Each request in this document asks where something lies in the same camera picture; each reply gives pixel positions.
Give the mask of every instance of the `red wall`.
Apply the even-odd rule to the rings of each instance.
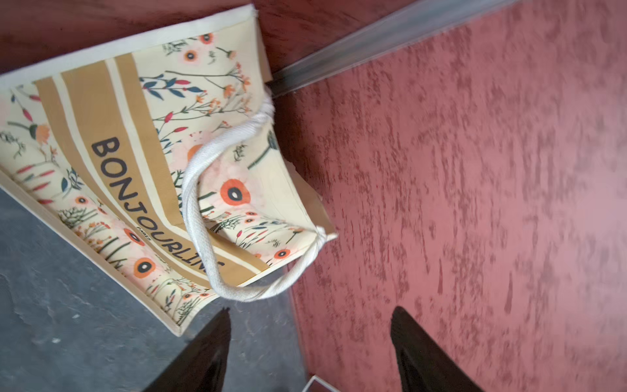
[[[7,0],[0,73],[50,57],[209,16],[250,0]],[[273,71],[388,15],[411,0],[257,0]]]
[[[312,373],[399,391],[402,305],[486,391],[627,390],[627,2],[524,1],[277,100],[340,237]]]

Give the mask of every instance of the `bag handle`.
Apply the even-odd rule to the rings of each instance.
[[[272,284],[264,287],[235,287],[228,285],[220,276],[216,255],[213,253],[211,240],[205,228],[203,216],[198,204],[198,179],[200,175],[215,161],[229,146],[243,142],[255,136],[268,122],[274,123],[274,105],[268,91],[265,91],[259,111],[244,124],[233,127],[215,139],[205,143],[187,164],[182,184],[183,220],[187,233],[191,238],[198,255],[204,264],[211,288],[220,297],[242,302],[252,302],[259,299],[274,297],[291,287],[303,274],[305,269],[314,262],[318,252],[327,242],[327,235],[321,226],[316,226],[317,236],[309,249],[294,264],[293,268],[278,278]]]

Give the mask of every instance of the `shopping bag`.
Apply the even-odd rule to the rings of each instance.
[[[180,334],[216,298],[208,271],[229,297],[336,236],[280,154],[269,78],[253,6],[2,75],[0,184]],[[184,199],[194,161],[206,169]]]

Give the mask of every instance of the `gray metal strip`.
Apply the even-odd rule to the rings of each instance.
[[[278,97],[517,0],[420,0],[275,72]]]

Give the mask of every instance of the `gray floor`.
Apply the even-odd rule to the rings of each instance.
[[[285,294],[214,301],[175,337],[2,191],[0,234],[0,391],[141,391],[222,306],[233,327],[224,391],[303,388]]]

